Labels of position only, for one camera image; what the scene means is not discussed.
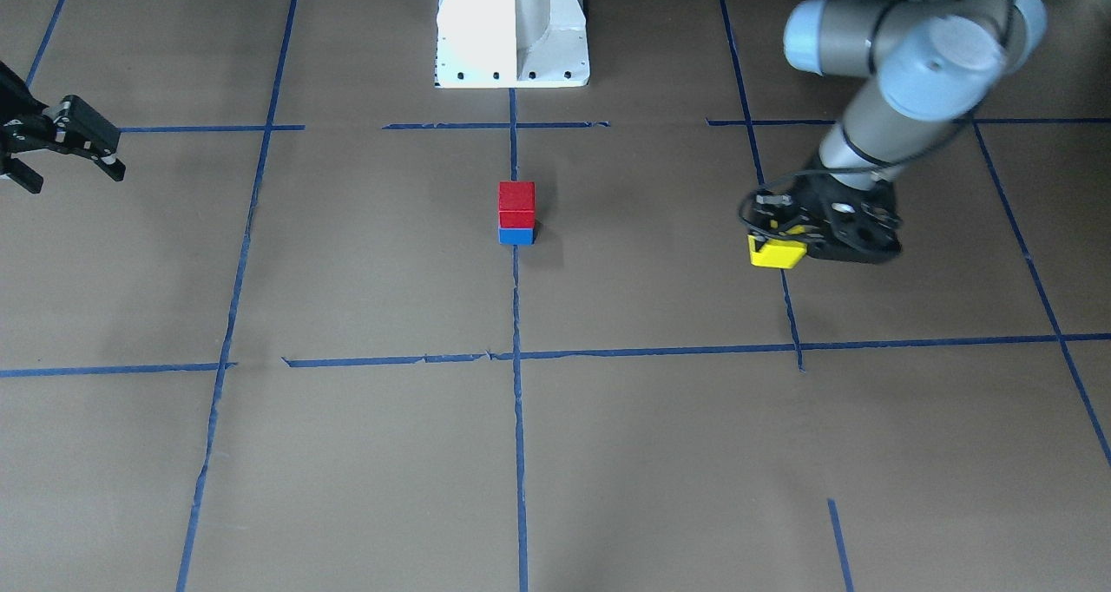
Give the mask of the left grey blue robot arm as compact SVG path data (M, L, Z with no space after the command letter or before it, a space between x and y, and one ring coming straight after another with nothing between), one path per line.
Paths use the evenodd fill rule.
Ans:
M882 264L902 252L894 181L970 126L1048 29L1042 0L805 0L783 54L815 76L864 79L805 167L745 195L755 267L805 257Z

